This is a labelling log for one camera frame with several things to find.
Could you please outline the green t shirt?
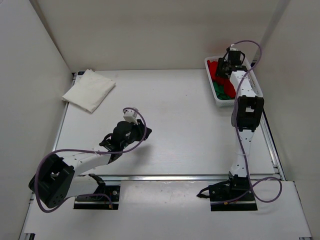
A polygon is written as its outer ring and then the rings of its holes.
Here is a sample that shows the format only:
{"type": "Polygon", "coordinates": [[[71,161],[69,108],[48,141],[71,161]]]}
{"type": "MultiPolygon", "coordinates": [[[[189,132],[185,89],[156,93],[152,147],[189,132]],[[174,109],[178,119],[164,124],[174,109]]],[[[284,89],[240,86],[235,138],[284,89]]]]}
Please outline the green t shirt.
{"type": "Polygon", "coordinates": [[[223,85],[219,85],[217,82],[213,82],[213,87],[214,87],[216,96],[219,100],[226,101],[226,100],[234,99],[234,96],[231,96],[225,93],[223,85]]]}

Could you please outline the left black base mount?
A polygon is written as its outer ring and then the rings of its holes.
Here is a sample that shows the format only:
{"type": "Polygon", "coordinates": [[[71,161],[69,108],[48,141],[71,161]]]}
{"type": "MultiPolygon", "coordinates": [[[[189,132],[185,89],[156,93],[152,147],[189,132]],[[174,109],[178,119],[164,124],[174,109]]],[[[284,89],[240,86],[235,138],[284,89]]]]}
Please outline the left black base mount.
{"type": "Polygon", "coordinates": [[[75,210],[118,210],[120,202],[121,183],[105,181],[93,173],[78,177],[84,180],[80,195],[74,199],[75,210]]]}

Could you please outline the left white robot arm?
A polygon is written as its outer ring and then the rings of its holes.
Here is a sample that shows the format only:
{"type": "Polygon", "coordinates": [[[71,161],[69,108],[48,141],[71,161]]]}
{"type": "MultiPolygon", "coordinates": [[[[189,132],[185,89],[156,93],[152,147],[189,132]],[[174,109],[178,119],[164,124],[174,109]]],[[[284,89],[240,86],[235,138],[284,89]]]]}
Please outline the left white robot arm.
{"type": "Polygon", "coordinates": [[[50,213],[67,199],[77,196],[109,199],[102,178],[89,171],[115,162],[129,145],[138,146],[151,133],[152,129],[146,127],[142,119],[120,121],[98,146],[90,150],[67,149],[66,152],[71,153],[72,164],[67,164],[67,156],[59,155],[62,150],[50,153],[40,162],[28,184],[39,208],[50,213]]]}

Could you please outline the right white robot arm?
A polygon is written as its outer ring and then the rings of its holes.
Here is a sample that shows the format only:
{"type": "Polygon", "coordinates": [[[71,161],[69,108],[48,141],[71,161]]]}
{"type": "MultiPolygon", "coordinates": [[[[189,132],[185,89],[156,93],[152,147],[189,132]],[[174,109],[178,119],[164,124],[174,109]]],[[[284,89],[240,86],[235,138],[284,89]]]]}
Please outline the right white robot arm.
{"type": "Polygon", "coordinates": [[[264,98],[254,91],[249,70],[244,65],[246,57],[240,50],[228,47],[217,61],[214,77],[227,87],[225,92],[235,100],[231,125],[236,134],[236,159],[229,174],[232,177],[248,176],[248,158],[254,133],[260,125],[264,98]]]}

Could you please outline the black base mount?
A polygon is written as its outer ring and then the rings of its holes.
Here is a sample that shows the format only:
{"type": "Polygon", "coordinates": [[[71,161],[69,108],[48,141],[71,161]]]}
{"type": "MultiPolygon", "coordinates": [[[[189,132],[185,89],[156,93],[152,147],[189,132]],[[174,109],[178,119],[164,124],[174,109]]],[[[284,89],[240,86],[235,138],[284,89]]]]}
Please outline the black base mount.
{"type": "Polygon", "coordinates": [[[208,199],[212,212],[258,210],[247,177],[229,176],[228,180],[203,188],[196,196],[201,199],[208,199]]]}
{"type": "Polygon", "coordinates": [[[121,183],[105,181],[93,173],[78,177],[84,180],[80,195],[74,199],[75,210],[118,210],[120,202],[121,183]]]}

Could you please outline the red t shirt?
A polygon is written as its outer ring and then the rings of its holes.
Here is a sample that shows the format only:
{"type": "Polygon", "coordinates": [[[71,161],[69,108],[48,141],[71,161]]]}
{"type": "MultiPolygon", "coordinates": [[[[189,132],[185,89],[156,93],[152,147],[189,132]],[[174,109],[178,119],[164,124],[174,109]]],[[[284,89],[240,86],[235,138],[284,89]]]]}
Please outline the red t shirt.
{"type": "Polygon", "coordinates": [[[208,70],[209,70],[209,74],[211,77],[211,81],[218,83],[219,85],[222,85],[224,87],[224,92],[235,98],[236,96],[236,91],[234,86],[232,85],[232,83],[230,82],[229,78],[223,78],[220,76],[216,76],[216,70],[218,67],[218,62],[217,61],[210,61],[207,60],[206,61],[207,66],[208,66],[208,70]]]}

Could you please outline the white plastic basket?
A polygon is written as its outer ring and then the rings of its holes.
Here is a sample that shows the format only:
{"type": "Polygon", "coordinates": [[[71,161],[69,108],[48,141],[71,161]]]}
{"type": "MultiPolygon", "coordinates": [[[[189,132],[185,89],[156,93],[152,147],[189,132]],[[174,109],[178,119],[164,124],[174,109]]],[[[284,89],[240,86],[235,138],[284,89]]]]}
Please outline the white plastic basket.
{"type": "MultiPolygon", "coordinates": [[[[213,81],[210,68],[208,63],[210,64],[218,64],[218,59],[220,56],[210,56],[204,59],[205,63],[205,69],[207,72],[209,84],[211,87],[211,91],[213,93],[213,97],[215,99],[215,103],[218,107],[233,107],[235,99],[220,99],[218,95],[220,93],[218,92],[218,89],[223,89],[223,87],[215,87],[215,83],[213,81]]],[[[234,88],[234,91],[236,92],[239,86],[239,83],[241,82],[243,76],[245,75],[244,71],[233,71],[229,77],[229,81],[232,84],[232,87],[234,88]]],[[[260,85],[258,83],[258,80],[255,76],[255,73],[253,70],[249,71],[249,73],[245,76],[242,84],[240,85],[240,89],[237,93],[237,97],[246,96],[246,97],[263,97],[262,90],[260,88],[260,85]]]]}

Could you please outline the white t shirt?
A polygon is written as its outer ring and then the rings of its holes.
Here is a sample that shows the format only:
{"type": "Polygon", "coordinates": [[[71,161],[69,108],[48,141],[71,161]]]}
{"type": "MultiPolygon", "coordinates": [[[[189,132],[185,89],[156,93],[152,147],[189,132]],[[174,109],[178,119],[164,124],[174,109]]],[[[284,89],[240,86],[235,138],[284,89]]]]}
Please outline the white t shirt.
{"type": "Polygon", "coordinates": [[[87,69],[62,96],[62,100],[92,114],[115,86],[112,79],[87,69]]]}

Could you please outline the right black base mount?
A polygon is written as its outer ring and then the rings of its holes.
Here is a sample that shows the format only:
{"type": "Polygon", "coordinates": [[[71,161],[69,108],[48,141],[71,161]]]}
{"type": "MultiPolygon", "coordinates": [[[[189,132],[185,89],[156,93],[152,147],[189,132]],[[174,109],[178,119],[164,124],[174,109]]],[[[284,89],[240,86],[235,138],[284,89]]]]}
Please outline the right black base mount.
{"type": "Polygon", "coordinates": [[[229,176],[228,180],[203,188],[196,196],[201,199],[208,199],[212,212],[258,210],[247,177],[229,176]]]}

